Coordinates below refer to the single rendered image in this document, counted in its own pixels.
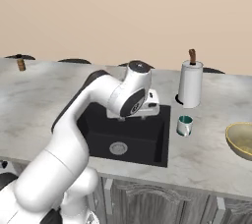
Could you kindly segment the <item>dark stool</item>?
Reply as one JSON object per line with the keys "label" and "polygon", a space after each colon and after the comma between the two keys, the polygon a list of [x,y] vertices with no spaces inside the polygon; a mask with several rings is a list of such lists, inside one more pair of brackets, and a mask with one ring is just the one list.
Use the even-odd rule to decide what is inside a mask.
{"label": "dark stool", "polygon": [[208,67],[203,68],[203,73],[225,74],[225,72],[223,71],[213,69],[213,68],[208,68]]}
{"label": "dark stool", "polygon": [[129,66],[131,69],[135,70],[148,70],[153,68],[153,66],[140,60],[134,60],[130,61],[129,63],[120,64],[120,67],[126,67],[126,66]]}
{"label": "dark stool", "polygon": [[80,59],[80,58],[61,59],[58,62],[61,62],[61,63],[75,63],[75,64],[91,64],[90,61],[88,61],[86,59]]}
{"label": "dark stool", "polygon": [[24,59],[24,60],[35,60],[34,57],[31,55],[26,55],[26,54],[16,54],[16,55],[10,55],[10,56],[5,56],[4,58],[6,59]]}

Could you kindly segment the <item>silver sink drain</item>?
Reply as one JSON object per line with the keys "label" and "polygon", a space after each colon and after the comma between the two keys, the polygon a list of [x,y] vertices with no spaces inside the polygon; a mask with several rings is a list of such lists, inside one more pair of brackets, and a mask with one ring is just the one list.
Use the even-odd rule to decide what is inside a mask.
{"label": "silver sink drain", "polygon": [[114,142],[109,147],[109,151],[114,155],[123,155],[127,150],[127,144],[121,141]]}

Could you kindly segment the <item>brown and black towel holder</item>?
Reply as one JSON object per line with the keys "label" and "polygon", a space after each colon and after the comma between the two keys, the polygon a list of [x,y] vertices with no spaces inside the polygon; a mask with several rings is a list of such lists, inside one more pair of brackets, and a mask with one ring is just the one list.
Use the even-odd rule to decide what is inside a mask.
{"label": "brown and black towel holder", "polygon": [[197,76],[196,50],[189,50],[190,59],[184,61],[181,67],[180,83],[176,100],[184,108],[192,107],[194,78]]}

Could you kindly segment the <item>grey wooden cabinet door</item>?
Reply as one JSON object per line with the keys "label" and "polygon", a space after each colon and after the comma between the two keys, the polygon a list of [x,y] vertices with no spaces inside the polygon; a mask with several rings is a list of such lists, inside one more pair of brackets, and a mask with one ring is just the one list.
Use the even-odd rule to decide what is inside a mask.
{"label": "grey wooden cabinet door", "polygon": [[99,224],[107,224],[104,190],[102,178],[98,178],[98,184],[91,195],[88,195],[88,202],[91,211],[96,215],[99,220]]}
{"label": "grey wooden cabinet door", "polygon": [[114,180],[114,224],[201,224],[208,196]]}
{"label": "grey wooden cabinet door", "polygon": [[252,224],[252,201],[228,199],[226,207],[230,210],[228,224]]}

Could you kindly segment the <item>white paper towel roll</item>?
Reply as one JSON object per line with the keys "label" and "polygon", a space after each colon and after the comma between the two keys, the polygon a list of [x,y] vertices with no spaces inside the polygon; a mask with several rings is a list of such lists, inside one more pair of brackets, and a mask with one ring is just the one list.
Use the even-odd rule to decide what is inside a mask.
{"label": "white paper towel roll", "polygon": [[184,108],[195,108],[200,104],[203,79],[203,64],[191,65],[189,60],[182,63],[178,100]]}

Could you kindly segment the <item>yellow bowl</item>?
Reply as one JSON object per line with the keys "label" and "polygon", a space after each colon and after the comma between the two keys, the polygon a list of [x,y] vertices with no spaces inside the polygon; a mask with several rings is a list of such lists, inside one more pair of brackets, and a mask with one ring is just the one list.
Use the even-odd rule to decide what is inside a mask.
{"label": "yellow bowl", "polygon": [[230,124],[225,129],[225,140],[236,155],[252,161],[252,123]]}

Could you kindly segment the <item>white mug with teal inside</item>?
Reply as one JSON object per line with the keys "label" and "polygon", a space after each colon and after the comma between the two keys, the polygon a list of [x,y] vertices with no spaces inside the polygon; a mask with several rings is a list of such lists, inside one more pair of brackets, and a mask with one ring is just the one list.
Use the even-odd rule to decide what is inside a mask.
{"label": "white mug with teal inside", "polygon": [[193,118],[188,115],[181,115],[177,120],[176,132],[182,137],[189,137],[192,132]]}

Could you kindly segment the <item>small brown cylinder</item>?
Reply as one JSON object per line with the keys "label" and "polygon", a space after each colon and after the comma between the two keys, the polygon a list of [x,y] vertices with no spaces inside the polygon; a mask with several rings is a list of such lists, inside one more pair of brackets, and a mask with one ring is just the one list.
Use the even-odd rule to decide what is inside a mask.
{"label": "small brown cylinder", "polygon": [[26,70],[26,64],[25,64],[24,59],[22,58],[17,59],[17,64],[21,72]]}

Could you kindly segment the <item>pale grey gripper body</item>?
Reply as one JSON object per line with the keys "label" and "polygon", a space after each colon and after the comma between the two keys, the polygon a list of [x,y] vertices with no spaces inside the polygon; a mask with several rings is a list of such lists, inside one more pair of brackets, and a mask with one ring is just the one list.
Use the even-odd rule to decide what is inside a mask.
{"label": "pale grey gripper body", "polygon": [[[156,116],[158,113],[159,113],[159,105],[157,103],[146,103],[136,113],[133,114],[133,117]],[[106,110],[106,116],[109,119],[119,119],[118,115],[113,114],[109,110]]]}

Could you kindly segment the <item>black sink basin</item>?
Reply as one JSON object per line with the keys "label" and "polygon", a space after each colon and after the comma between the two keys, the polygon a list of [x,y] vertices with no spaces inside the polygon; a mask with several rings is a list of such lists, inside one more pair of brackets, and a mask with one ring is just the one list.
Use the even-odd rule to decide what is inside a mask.
{"label": "black sink basin", "polygon": [[[161,105],[156,116],[129,117],[124,121],[109,119],[104,107],[88,106],[77,121],[90,150],[90,156],[138,164],[166,167],[168,160],[170,106]],[[109,151],[112,143],[121,141],[128,150],[123,155]]]}

